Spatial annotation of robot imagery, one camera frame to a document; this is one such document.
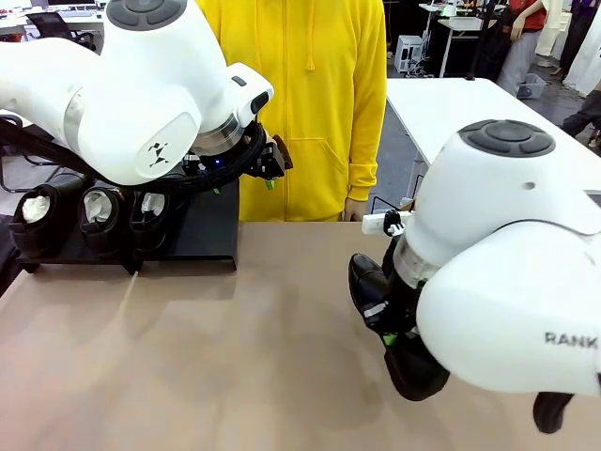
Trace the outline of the person's left hand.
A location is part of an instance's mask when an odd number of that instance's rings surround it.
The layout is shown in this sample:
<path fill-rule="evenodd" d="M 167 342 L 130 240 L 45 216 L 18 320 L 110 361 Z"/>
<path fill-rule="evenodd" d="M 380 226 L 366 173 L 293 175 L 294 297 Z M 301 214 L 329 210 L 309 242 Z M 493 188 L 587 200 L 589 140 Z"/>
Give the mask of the person's left hand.
<path fill-rule="evenodd" d="M 361 222 L 366 209 L 366 201 L 357 201 L 348 197 L 345 202 L 343 219 L 346 222 Z"/>

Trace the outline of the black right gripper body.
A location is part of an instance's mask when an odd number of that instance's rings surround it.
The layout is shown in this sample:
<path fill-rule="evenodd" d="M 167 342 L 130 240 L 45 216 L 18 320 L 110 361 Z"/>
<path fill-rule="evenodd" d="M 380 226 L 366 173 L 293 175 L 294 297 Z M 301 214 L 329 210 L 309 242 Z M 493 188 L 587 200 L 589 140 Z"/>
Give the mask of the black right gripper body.
<path fill-rule="evenodd" d="M 408 333 L 416 326 L 415 312 L 420 290 L 406 284 L 393 265 L 397 241 L 391 241 L 382 260 L 386 278 L 384 329 L 386 334 Z"/>

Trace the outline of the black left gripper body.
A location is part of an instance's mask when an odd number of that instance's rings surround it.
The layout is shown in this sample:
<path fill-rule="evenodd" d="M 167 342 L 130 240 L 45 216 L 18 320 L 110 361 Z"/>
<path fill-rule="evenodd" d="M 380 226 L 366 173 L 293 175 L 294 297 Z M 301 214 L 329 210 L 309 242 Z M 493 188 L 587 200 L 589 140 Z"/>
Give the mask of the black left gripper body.
<path fill-rule="evenodd" d="M 187 155 L 187 175 L 196 176 L 206 172 L 225 168 L 240 161 L 239 154 L 248 148 L 249 144 L 238 143 L 235 147 L 218 155 L 193 156 Z M 253 178 L 278 179 L 285 174 L 285 156 L 274 142 L 268 142 L 260 153 L 242 170 L 242 175 Z"/>

